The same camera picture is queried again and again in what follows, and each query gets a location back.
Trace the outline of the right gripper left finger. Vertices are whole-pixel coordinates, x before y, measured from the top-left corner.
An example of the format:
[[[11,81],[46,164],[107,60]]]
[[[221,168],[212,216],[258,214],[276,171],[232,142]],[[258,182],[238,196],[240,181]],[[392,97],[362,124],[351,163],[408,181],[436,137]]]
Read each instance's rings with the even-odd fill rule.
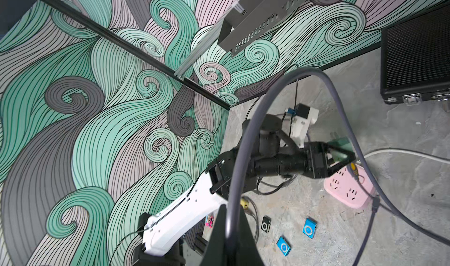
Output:
[[[232,265],[232,228],[227,206],[221,205],[201,266]]]

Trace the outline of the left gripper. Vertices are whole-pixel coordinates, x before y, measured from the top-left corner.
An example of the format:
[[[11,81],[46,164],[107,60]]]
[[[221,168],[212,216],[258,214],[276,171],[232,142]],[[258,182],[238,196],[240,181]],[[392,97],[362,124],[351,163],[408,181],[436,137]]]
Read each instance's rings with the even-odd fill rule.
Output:
[[[308,157],[305,176],[311,179],[330,178],[342,168],[346,168],[356,161],[356,158],[348,158],[350,151],[340,150],[324,142],[306,143],[305,149]],[[337,161],[331,155],[332,150],[340,151],[347,157]]]

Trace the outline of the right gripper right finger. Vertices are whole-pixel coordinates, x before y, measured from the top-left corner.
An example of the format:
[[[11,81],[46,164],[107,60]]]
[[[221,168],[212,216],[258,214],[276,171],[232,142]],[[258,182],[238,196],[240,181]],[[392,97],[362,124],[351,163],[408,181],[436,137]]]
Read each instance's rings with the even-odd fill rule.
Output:
[[[263,266],[264,263],[257,250],[254,236],[250,229],[250,225],[247,220],[247,216],[240,208],[239,216],[239,229],[237,235],[237,247],[236,247],[236,266]]]

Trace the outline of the black mp3 player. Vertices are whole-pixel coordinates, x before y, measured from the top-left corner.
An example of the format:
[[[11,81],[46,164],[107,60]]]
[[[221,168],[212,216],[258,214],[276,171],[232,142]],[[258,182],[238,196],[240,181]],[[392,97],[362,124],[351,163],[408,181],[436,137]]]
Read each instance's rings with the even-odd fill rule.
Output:
[[[263,216],[261,222],[261,230],[265,233],[269,233],[270,228],[271,228],[271,218],[268,216]]]

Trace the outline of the green charger adapter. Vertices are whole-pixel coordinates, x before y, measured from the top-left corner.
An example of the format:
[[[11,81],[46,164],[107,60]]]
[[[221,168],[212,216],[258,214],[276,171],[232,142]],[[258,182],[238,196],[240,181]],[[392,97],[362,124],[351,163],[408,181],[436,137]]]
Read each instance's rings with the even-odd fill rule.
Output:
[[[347,137],[341,137],[341,138],[334,139],[334,140],[330,141],[328,144],[331,146],[334,146],[336,148],[339,148],[340,150],[354,152],[353,145],[352,145],[350,139],[348,139]],[[343,154],[342,152],[336,151],[336,150],[332,150],[331,155],[337,161],[340,161],[341,159],[344,159],[347,157],[346,154]]]

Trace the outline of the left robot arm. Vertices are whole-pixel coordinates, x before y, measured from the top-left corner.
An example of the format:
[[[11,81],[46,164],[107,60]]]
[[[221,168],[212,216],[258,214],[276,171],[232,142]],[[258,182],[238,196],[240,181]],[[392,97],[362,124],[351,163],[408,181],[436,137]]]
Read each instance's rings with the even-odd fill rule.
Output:
[[[307,142],[300,147],[282,129],[282,120],[266,115],[260,127],[251,121],[243,123],[238,145],[212,161],[198,180],[168,207],[155,215],[142,214],[138,232],[142,243],[136,247],[131,263],[134,266],[183,266],[182,236],[208,214],[218,211],[213,238],[204,254],[205,266],[260,265],[246,215],[240,213],[236,232],[237,249],[228,255],[226,244],[226,211],[235,194],[232,182],[239,180],[243,192],[253,191],[262,177],[296,176],[324,179],[356,159],[355,154],[341,150],[345,157],[335,162],[331,153],[335,146],[324,142]]]

